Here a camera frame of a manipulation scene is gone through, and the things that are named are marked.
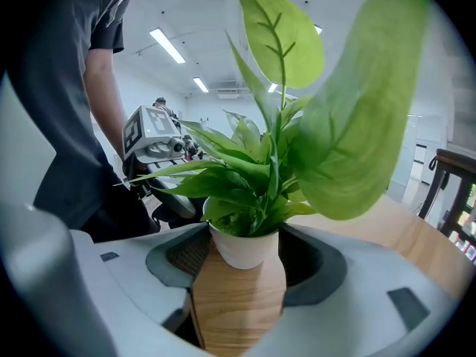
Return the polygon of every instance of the gray t-shirt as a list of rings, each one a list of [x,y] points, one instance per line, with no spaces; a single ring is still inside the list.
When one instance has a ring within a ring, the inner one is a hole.
[[[25,109],[57,152],[34,204],[69,228],[81,228],[118,180],[94,136],[83,75],[89,49],[123,50],[128,2],[51,0],[9,70]]]

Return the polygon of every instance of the wooden table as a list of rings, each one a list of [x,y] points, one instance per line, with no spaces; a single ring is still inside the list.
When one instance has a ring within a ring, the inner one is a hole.
[[[394,250],[453,298],[461,298],[475,273],[469,259],[439,231],[386,196],[365,215],[337,222],[320,215],[296,216],[290,224],[319,228]],[[193,301],[205,349],[239,356],[255,345],[280,317],[286,290],[277,244],[252,270],[231,268],[211,247],[193,284]]]

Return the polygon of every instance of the white pot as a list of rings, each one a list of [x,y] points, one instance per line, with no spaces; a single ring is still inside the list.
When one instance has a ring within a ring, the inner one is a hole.
[[[222,258],[231,267],[239,270],[257,267],[264,261],[273,245],[277,245],[277,231],[263,237],[244,238],[223,233],[211,223],[208,224],[213,241]]]

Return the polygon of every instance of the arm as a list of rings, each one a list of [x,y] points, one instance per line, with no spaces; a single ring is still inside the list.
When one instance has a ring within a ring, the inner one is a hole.
[[[112,67],[112,49],[91,49],[86,57],[84,83],[91,112],[121,160],[122,128],[127,122]]]

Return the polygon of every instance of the green leaf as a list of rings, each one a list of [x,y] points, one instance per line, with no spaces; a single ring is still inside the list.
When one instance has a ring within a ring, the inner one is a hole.
[[[299,190],[295,190],[294,192],[288,192],[288,200],[289,201],[296,201],[296,202],[305,202],[307,198],[303,195],[303,192]]]
[[[175,173],[185,172],[188,170],[203,170],[205,168],[223,168],[225,169],[224,164],[217,163],[216,161],[189,161],[188,163],[172,165],[170,167],[160,169],[157,172],[150,173],[149,175],[145,175],[142,177],[134,178],[133,180],[129,180],[129,182],[137,182],[147,179],[153,179],[159,176],[170,176]]]
[[[186,120],[179,120],[179,122],[187,128],[199,133],[203,138],[212,143],[215,147],[235,149],[236,151],[245,152],[245,150],[240,145],[231,141],[231,139],[227,138],[221,132],[215,131],[214,129],[209,129],[198,122],[189,122]]]
[[[242,146],[243,148],[245,148],[245,145],[243,144],[243,142],[241,141],[241,139],[239,138],[237,132],[233,132],[233,135],[231,136],[231,141],[234,141],[236,144],[239,144],[240,146]]]
[[[210,197],[207,201],[205,212],[201,218],[202,221],[218,219],[228,214],[236,213],[243,209],[242,205],[232,204],[231,202]]]
[[[299,133],[299,123],[301,118],[302,117],[294,118],[281,131],[280,140],[277,142],[277,156],[283,164],[288,164],[288,151],[290,150],[293,140]]]
[[[267,164],[269,151],[271,150],[271,140],[269,138],[269,134],[266,133],[263,135],[260,144],[260,150],[258,152],[258,163],[260,164]]]
[[[258,233],[260,235],[269,234],[277,230],[277,226],[293,216],[315,214],[316,211],[301,202],[287,202],[280,200],[278,205],[274,205],[268,212],[266,219],[261,224]]]
[[[248,209],[231,213],[218,219],[212,219],[210,223],[226,234],[236,237],[252,237],[250,229],[254,221],[255,209]]]
[[[219,155],[226,164],[235,169],[244,179],[246,179],[257,193],[263,193],[263,187],[268,185],[269,164],[263,165],[248,163],[240,158],[235,158],[220,152]]]
[[[253,122],[250,118],[247,118],[246,116],[241,114],[237,114],[236,112],[229,112],[226,110],[223,110],[223,111],[225,111],[226,118],[228,119],[228,122],[231,127],[231,131],[234,131],[238,126],[239,120],[243,119],[246,123],[246,126],[250,129],[251,132],[253,132],[254,137],[258,139],[260,138],[261,136],[260,129],[258,128],[256,123]]]
[[[251,157],[258,159],[258,156],[260,155],[260,137],[256,137],[253,134],[253,132],[246,126],[246,123],[243,119],[238,121],[238,125],[234,133],[234,137],[235,136],[243,144]]]
[[[228,168],[207,169],[197,176],[187,178],[178,187],[158,190],[192,199],[215,197],[250,208],[259,207],[259,202],[249,190],[246,180]]]
[[[367,0],[342,57],[292,143],[307,201],[331,219],[363,214],[396,165],[417,84],[429,0]]]
[[[222,158],[222,154],[239,158],[240,160],[247,161],[248,163],[256,164],[256,160],[248,156],[246,153],[235,151],[233,149],[218,148],[216,150],[216,158]]]
[[[306,95],[286,106],[281,112],[281,128],[284,128],[300,110],[306,107],[311,98],[312,95]]]
[[[239,2],[250,49],[264,75],[294,89],[313,83],[322,72],[324,50],[311,19],[288,0]]]
[[[190,136],[196,140],[196,142],[199,144],[199,146],[212,158],[219,158],[218,154],[216,153],[215,146],[209,142],[207,139],[205,139],[203,136],[201,136],[198,132],[195,132],[191,129],[188,130],[188,133]]]
[[[261,210],[255,213],[253,223],[251,223],[250,235],[256,234],[256,232],[260,229],[260,226],[263,224],[265,217],[265,212]]]
[[[277,145],[274,138],[270,137],[271,152],[269,153],[269,186],[268,195],[270,199],[274,199],[280,183],[279,159],[277,157]]]
[[[241,75],[243,76],[246,85],[251,90],[251,93],[254,96],[254,100],[256,101],[258,108],[261,111],[261,115],[265,120],[268,132],[272,134],[275,138],[277,138],[277,131],[279,129],[279,126],[277,124],[279,116],[277,107],[269,100],[268,90],[261,83],[260,79],[256,75],[254,75],[253,71],[248,67],[248,65],[246,65],[246,62],[239,55],[238,50],[235,48],[235,45],[233,44],[229,36],[228,41],[230,42],[230,46],[233,50],[235,60],[237,61]]]

